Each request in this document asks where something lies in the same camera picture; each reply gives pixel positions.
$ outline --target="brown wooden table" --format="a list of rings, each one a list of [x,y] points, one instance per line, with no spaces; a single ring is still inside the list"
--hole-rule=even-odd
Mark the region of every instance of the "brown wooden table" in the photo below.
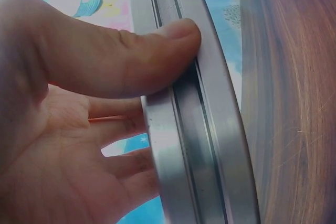
[[[262,223],[336,223],[336,0],[241,0]]]

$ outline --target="palm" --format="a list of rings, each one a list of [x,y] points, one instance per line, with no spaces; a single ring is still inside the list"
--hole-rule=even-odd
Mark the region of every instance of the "palm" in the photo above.
[[[139,101],[128,104],[51,87],[37,114],[44,119],[36,120],[47,123],[34,126],[42,129],[39,137],[8,171],[18,181],[14,198],[25,199],[21,215],[35,223],[114,223],[155,196],[149,150],[117,157],[101,153],[108,143],[144,130]]]

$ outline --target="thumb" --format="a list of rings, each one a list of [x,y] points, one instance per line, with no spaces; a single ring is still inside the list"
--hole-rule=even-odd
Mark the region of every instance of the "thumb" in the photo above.
[[[16,19],[7,24],[21,24],[28,33],[35,50],[26,57],[40,62],[32,68],[43,73],[45,84],[86,95],[124,98],[159,91],[186,69],[201,42],[189,19],[139,36],[70,18],[41,0],[3,2],[12,5],[7,10]]]

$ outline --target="hand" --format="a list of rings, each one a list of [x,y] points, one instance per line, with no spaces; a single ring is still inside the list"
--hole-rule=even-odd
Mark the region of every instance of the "hand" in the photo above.
[[[111,224],[157,196],[149,149],[101,148],[145,132],[136,97],[173,82],[200,40],[190,20],[137,36],[0,0],[0,222]]]

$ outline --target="silver metal edge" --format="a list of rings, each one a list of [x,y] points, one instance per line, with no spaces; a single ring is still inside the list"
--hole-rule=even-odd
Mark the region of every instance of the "silver metal edge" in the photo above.
[[[229,223],[260,223],[250,156],[225,57],[205,0],[177,0],[184,18],[201,30],[200,85],[221,171]]]
[[[130,0],[130,5],[135,33],[147,34],[157,28],[152,0]],[[141,101],[160,181],[165,221],[174,224],[197,223],[171,89],[142,97]]]

